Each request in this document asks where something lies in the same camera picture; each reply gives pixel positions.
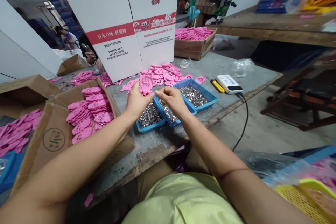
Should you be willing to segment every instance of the gray table surface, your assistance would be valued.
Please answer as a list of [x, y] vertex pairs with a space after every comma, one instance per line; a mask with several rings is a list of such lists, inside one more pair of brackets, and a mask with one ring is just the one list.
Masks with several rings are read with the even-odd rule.
[[[175, 57], [173, 65], [180, 67], [181, 61], [181, 58]], [[181, 68], [181, 73], [184, 75], [192, 74], [194, 78], [207, 75], [209, 75], [210, 78], [215, 78], [217, 75], [223, 74], [233, 76], [233, 72], [231, 71], [233, 61], [234, 59], [208, 52], [202, 60], [192, 61], [191, 65], [186, 69]], [[61, 88], [64, 86], [64, 83], [70, 83], [70, 81], [74, 79], [74, 76], [81, 71], [64, 76], [63, 79], [55, 85]], [[243, 93], [248, 100], [273, 83], [280, 76], [281, 74], [278, 72], [255, 66], [254, 71], [246, 78], [235, 78], [235, 80], [243, 87]], [[112, 85], [107, 88], [108, 92], [113, 95], [121, 112], [123, 112], [126, 107], [127, 92], [120, 92], [120, 90], [122, 86], [130, 80], [131, 79], [125, 80], [121, 85]], [[202, 85], [219, 97], [219, 101], [212, 107], [196, 114], [196, 117], [206, 127], [217, 123], [225, 115], [242, 104], [242, 101], [236, 95], [220, 94], [208, 80]], [[157, 86], [154, 87], [153, 90], [158, 90], [162, 87], [163, 86]], [[84, 185], [71, 199], [68, 216], [75, 216], [98, 204], [113, 191], [127, 184], [188, 141], [188, 137], [182, 125], [170, 128], [166, 123], [160, 128], [156, 128], [146, 134], [141, 134], [136, 129], [136, 124], [134, 124], [130, 133], [135, 141], [135, 149], [115, 165], [98, 175], [94, 180]], [[85, 208], [84, 202], [89, 193], [94, 193], [94, 198], [89, 207]]]

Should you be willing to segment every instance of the yellow plastic items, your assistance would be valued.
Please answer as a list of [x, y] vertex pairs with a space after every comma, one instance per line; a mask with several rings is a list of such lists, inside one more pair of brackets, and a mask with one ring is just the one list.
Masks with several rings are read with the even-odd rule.
[[300, 185], [279, 185], [274, 190], [317, 223], [336, 223], [336, 195], [320, 181], [305, 178]]

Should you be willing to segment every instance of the brown cardboard box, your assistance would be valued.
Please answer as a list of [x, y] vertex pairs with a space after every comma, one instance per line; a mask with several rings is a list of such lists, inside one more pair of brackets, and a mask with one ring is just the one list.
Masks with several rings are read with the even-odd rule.
[[220, 1], [217, 0], [196, 0], [195, 7], [203, 14], [213, 15], [218, 9]]
[[192, 60], [200, 60], [210, 50], [214, 43], [217, 28], [208, 28], [215, 30], [206, 40], [175, 40], [174, 56], [182, 58], [190, 58]]
[[20, 118], [34, 109], [43, 110], [50, 96], [62, 93], [41, 75], [0, 85], [0, 116]]
[[83, 68], [89, 67], [90, 64], [86, 62], [85, 59], [83, 59], [78, 54], [72, 56], [71, 58], [64, 61], [58, 69], [57, 76], [64, 76], [66, 74], [76, 72], [78, 70], [81, 70]]
[[[48, 161], [72, 146], [73, 126], [66, 122], [70, 113], [67, 108], [69, 104], [85, 100], [82, 93], [84, 88], [101, 87], [110, 102], [115, 117], [120, 115], [113, 97], [99, 79], [93, 79], [82, 85], [76, 86], [68, 91], [56, 95], [46, 102], [41, 121], [30, 141], [26, 155], [17, 174], [12, 194], [15, 193], [27, 180], [39, 171]], [[124, 139], [106, 158], [96, 170], [99, 174], [106, 168], [115, 164], [134, 149], [134, 141], [127, 132]]]

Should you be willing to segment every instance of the workbench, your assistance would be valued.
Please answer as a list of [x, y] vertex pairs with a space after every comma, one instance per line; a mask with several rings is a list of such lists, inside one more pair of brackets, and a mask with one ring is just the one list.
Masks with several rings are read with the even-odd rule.
[[335, 13], [288, 15], [256, 13], [256, 9], [257, 6], [253, 6], [208, 27], [217, 28], [217, 34], [336, 47], [336, 33], [323, 32], [323, 25], [336, 18]]
[[[180, 67], [182, 59], [175, 58], [173, 65]], [[183, 69], [181, 73], [184, 75], [192, 74], [194, 78], [198, 76], [207, 76], [215, 78], [216, 75], [230, 74], [233, 59], [221, 56], [212, 52], [208, 52], [200, 61], [192, 61], [191, 65]], [[56, 83], [56, 86], [63, 89], [64, 84], [70, 83], [80, 71], [64, 76], [62, 80]], [[236, 81], [244, 88], [246, 100], [249, 100], [261, 90], [271, 85], [282, 74], [255, 66], [255, 70], [246, 78], [236, 78]], [[127, 92], [120, 92], [123, 85], [131, 79], [125, 80], [121, 85], [112, 85], [107, 88], [108, 92], [114, 97], [116, 104], [121, 112], [124, 111], [127, 103]], [[220, 94], [210, 83], [205, 81], [202, 84], [205, 88], [219, 97], [219, 101], [212, 107], [196, 114], [196, 117], [206, 126], [214, 125], [224, 116], [235, 110], [243, 102], [236, 95]], [[154, 90], [159, 90], [163, 86], [157, 86]], [[244, 121], [241, 122], [241, 130], [243, 130]], [[170, 128], [168, 123], [160, 128], [154, 129], [146, 134], [141, 134], [136, 128], [136, 124], [130, 130], [135, 141], [135, 149], [122, 158], [115, 165], [102, 172], [98, 177], [84, 185], [71, 199], [69, 203], [68, 216], [75, 216], [98, 204], [100, 201], [111, 195], [112, 192], [121, 188], [144, 171], [158, 163], [169, 154], [180, 148], [188, 142], [182, 125]], [[94, 193], [93, 201], [89, 207], [84, 207], [84, 202], [89, 193]]]

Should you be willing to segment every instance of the stack of pink pieces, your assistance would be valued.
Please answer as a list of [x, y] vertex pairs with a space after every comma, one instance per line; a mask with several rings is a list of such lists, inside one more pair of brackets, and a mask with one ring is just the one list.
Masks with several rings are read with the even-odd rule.
[[208, 30], [207, 27], [191, 27], [175, 29], [176, 40], [205, 40], [214, 30]]
[[78, 107], [70, 112], [66, 121], [73, 126], [78, 125], [80, 122], [84, 121], [86, 118], [93, 119], [93, 115], [90, 110], [83, 107]]
[[42, 111], [36, 109], [25, 114], [21, 119], [0, 127], [0, 158], [12, 150], [16, 153], [22, 151], [25, 144], [29, 142], [27, 136], [32, 129], [36, 129], [42, 114]]
[[108, 87], [108, 86], [112, 85], [112, 81], [111, 81], [109, 75], [107, 74], [107, 72], [104, 72], [101, 75], [98, 75], [97, 79], [100, 79], [105, 87]]
[[82, 93], [86, 100], [77, 101], [68, 106], [71, 113], [66, 121], [75, 126], [72, 130], [73, 145], [92, 135], [114, 119], [112, 108], [103, 89], [89, 87], [83, 89]]
[[[149, 69], [145, 69], [140, 73], [140, 78], [135, 80], [130, 80], [126, 85], [123, 85], [122, 91], [130, 92], [136, 81], [140, 81], [139, 91], [143, 96], [152, 93], [152, 88], [155, 86], [166, 86], [173, 87], [174, 84], [184, 81], [186, 79], [193, 79], [191, 74], [183, 76], [180, 68], [173, 66], [171, 63], [164, 63], [162, 65], [152, 65]], [[200, 76], [196, 78], [199, 84], [202, 84], [206, 78]]]
[[95, 117], [94, 120], [96, 121], [96, 130], [100, 130], [103, 128], [106, 124], [111, 122], [114, 119], [114, 115], [112, 112], [101, 112], [98, 113]]
[[84, 82], [90, 81], [95, 79], [96, 77], [93, 76], [93, 71], [84, 71], [77, 74], [75, 77], [75, 80], [73, 80], [71, 83], [75, 86], [79, 86], [83, 84]]
[[110, 103], [107, 99], [90, 103], [89, 110], [92, 112], [94, 116], [96, 116], [100, 112], [112, 112]]
[[60, 79], [62, 79], [63, 77], [60, 76], [60, 77], [57, 77], [56, 79], [53, 79], [53, 80], [49, 80], [50, 83], [55, 83], [55, 82], [58, 82]]

